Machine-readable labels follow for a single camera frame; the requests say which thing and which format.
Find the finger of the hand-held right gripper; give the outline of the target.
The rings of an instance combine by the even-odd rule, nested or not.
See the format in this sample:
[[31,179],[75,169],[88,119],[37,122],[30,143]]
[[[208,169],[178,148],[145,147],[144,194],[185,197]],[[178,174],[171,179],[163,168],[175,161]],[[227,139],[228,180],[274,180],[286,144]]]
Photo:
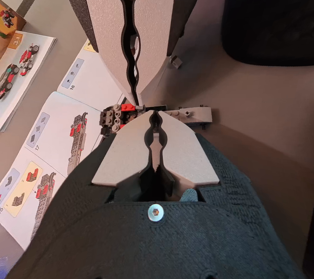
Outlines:
[[125,28],[123,3],[121,0],[86,1],[99,55],[124,96],[131,103],[136,103],[127,78],[128,60],[122,49]]
[[140,49],[136,58],[139,103],[146,103],[155,91],[169,63],[168,42],[174,0],[135,0],[134,25]]

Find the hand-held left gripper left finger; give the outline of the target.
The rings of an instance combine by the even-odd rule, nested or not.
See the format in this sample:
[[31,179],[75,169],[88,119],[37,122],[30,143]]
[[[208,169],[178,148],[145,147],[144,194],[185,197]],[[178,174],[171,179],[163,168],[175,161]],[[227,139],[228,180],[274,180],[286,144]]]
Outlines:
[[150,145],[154,140],[156,111],[150,110],[126,124],[114,136],[92,183],[98,186],[120,187],[141,182],[154,174]]

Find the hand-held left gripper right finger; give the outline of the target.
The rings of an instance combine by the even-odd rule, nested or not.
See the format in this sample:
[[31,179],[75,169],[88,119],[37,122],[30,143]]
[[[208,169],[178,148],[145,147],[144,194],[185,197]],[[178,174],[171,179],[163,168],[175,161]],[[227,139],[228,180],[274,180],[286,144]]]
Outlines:
[[163,111],[157,112],[159,169],[168,196],[181,196],[186,189],[219,184],[209,158],[196,133]]

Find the grey red toy brick model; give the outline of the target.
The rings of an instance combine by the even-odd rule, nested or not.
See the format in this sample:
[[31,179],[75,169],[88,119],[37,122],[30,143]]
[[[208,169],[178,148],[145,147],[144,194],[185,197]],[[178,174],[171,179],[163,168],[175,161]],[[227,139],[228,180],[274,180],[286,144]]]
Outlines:
[[110,134],[117,133],[123,126],[150,110],[164,111],[190,127],[201,126],[202,129],[205,129],[206,125],[213,121],[211,108],[203,105],[191,108],[179,107],[174,110],[169,110],[167,105],[145,106],[145,111],[137,111],[135,105],[130,103],[114,104],[100,113],[102,136],[108,137]]

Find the car cover instruction booklet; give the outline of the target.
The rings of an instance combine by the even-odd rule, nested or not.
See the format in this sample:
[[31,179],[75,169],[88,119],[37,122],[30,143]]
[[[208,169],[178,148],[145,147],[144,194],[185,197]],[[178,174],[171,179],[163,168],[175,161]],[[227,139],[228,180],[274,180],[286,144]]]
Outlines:
[[0,131],[4,132],[17,111],[56,38],[16,32],[0,61]]

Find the helicopter picture toy box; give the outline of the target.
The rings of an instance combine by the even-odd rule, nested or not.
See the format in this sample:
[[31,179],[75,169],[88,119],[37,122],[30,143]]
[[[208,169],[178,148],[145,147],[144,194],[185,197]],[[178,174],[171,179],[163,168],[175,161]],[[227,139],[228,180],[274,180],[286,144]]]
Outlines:
[[0,1],[0,57],[4,55],[16,31],[21,31],[26,20]]

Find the open instruction booklet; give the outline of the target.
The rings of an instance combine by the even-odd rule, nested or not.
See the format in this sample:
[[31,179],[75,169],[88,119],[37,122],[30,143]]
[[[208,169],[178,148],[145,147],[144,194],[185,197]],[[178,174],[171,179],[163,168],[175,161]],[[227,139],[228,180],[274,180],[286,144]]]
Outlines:
[[67,176],[100,144],[100,112],[124,99],[87,40],[1,181],[1,226],[22,250]]

